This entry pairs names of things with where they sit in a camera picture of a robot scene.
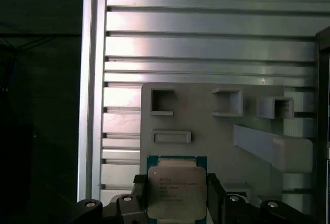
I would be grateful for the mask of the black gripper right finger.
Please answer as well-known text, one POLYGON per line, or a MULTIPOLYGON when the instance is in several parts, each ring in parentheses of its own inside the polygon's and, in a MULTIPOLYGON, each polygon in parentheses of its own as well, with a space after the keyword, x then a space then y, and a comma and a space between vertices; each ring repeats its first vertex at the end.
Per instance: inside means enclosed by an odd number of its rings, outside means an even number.
POLYGON ((207 175, 207 208, 213 223, 308 224, 308 215, 278 200, 265 200, 253 206, 243 196, 227 192, 214 173, 207 175))

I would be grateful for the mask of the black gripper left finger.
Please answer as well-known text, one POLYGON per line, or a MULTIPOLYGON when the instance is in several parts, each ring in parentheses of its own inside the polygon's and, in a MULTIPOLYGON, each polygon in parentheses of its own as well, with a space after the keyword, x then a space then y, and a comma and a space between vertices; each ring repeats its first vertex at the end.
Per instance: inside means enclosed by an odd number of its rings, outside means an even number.
POLYGON ((106 206, 95 199, 85 199, 74 207, 75 223, 149 223, 146 174, 136 175, 133 190, 116 196, 106 206))

